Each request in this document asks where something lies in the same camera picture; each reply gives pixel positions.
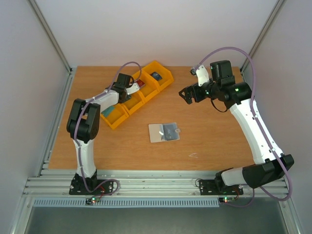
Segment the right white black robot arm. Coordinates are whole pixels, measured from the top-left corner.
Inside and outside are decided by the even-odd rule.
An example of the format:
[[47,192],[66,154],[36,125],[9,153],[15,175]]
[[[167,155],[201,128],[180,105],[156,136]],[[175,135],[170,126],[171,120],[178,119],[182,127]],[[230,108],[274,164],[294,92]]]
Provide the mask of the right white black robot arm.
[[275,143],[252,99],[252,91],[245,82],[237,83],[230,61],[192,68],[190,73],[197,82],[183,88],[179,95],[188,103],[205,99],[224,103],[241,127],[253,155],[254,164],[231,168],[216,173],[214,183],[219,193],[228,192],[233,185],[248,185],[255,189],[286,176],[293,166],[293,156],[284,154]]

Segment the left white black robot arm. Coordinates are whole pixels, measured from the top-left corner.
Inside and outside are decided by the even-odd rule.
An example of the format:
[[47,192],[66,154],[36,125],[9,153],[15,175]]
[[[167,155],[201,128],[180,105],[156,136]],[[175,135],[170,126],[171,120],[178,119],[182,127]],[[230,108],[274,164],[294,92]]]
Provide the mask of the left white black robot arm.
[[94,163],[94,139],[99,131],[100,114],[107,108],[127,101],[139,90],[134,78],[119,73],[117,80],[102,93],[89,99],[74,100],[66,125],[76,149],[78,167],[74,182],[87,194],[98,189],[97,169]]

